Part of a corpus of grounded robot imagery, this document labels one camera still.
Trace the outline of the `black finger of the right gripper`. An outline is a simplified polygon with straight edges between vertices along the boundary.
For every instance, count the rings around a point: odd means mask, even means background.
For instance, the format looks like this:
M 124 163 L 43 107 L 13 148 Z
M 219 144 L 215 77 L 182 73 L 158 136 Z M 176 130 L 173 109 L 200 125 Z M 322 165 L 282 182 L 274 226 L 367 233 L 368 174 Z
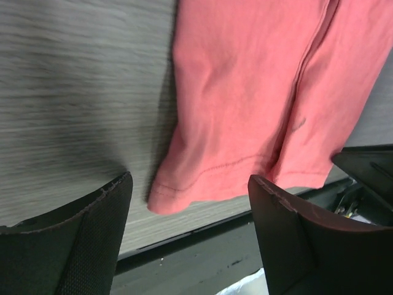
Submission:
M 392 147 L 346 147 L 332 162 L 392 210 Z

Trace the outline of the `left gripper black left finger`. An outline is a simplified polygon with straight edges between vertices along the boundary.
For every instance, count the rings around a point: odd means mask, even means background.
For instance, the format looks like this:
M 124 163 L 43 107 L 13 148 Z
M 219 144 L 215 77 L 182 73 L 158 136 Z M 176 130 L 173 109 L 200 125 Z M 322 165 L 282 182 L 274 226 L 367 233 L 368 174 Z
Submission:
M 1 227 L 1 294 L 109 294 L 129 212 L 126 172 L 55 210 Z

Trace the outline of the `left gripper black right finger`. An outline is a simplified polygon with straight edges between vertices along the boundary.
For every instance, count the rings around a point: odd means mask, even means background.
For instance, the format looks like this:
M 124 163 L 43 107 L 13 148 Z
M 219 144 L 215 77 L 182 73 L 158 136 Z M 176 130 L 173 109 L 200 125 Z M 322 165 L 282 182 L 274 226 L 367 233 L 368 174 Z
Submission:
M 392 228 L 356 221 L 265 178 L 248 182 L 270 294 L 391 294 Z

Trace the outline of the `salmon pink t-shirt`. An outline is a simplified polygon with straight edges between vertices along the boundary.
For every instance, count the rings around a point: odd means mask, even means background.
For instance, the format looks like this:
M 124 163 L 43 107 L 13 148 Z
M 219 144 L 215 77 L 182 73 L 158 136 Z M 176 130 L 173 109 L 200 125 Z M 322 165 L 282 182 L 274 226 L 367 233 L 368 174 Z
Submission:
M 391 1 L 180 1 L 177 125 L 148 209 L 245 195 L 250 175 L 322 187 L 391 49 Z

